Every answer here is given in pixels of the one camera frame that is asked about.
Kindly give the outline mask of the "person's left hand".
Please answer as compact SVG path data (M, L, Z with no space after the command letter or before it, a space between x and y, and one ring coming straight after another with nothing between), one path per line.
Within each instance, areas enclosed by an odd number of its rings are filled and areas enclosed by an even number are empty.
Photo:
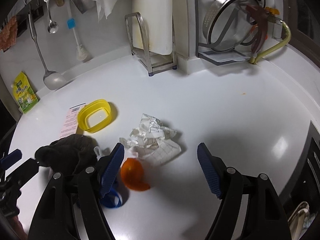
M19 239L21 239L21 240L28 239L28 235L25 233L22 224L18 220L18 216L14 216L14 217L10 218L9 223L10 223L12 229L14 230L14 232L16 233L16 235L19 237Z

